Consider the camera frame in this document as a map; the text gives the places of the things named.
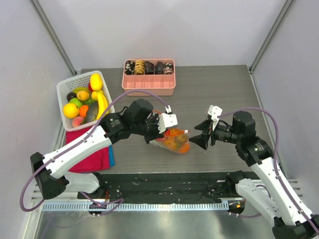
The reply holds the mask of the clear zip top bag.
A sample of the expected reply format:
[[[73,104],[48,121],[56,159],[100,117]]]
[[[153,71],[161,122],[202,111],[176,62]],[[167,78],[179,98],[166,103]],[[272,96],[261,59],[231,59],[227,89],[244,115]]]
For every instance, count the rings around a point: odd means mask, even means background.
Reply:
[[[153,110],[154,116],[159,117],[158,129],[162,138],[151,141],[153,145],[165,148],[171,152],[186,154],[190,150],[188,130],[177,127],[178,121],[175,114],[161,113]]]

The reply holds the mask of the pineapple toy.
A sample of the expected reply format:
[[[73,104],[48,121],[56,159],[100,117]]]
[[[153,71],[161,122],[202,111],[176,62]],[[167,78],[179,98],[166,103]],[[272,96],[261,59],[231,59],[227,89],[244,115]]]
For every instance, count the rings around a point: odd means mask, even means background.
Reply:
[[[164,133],[164,138],[158,141],[167,149],[178,151],[183,144],[188,142],[188,136],[181,129],[170,128]]]

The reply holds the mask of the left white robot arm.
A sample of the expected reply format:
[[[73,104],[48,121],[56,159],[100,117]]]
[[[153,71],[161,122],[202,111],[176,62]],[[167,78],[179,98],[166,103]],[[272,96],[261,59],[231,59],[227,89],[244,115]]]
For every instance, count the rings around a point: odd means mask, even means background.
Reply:
[[[130,135],[142,135],[146,143],[162,138],[166,131],[162,116],[153,113],[153,105],[138,99],[120,112],[108,113],[89,131],[55,152],[30,157],[32,171],[45,200],[63,192],[84,192],[102,198],[107,184],[97,172],[73,173],[70,169],[91,154],[109,147]]]

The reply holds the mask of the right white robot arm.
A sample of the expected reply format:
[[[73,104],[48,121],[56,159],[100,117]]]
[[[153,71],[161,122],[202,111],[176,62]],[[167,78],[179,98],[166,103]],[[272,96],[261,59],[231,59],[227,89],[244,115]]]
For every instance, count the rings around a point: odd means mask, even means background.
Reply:
[[[267,193],[242,171],[229,174],[225,191],[248,200],[269,221],[277,239],[312,239],[319,234],[319,217],[300,199],[277,162],[277,152],[257,136],[255,120],[248,112],[233,112],[232,124],[221,121],[222,109],[210,106],[205,121],[195,126],[201,134],[192,143],[207,149],[217,141],[235,145],[238,156],[262,181]]]

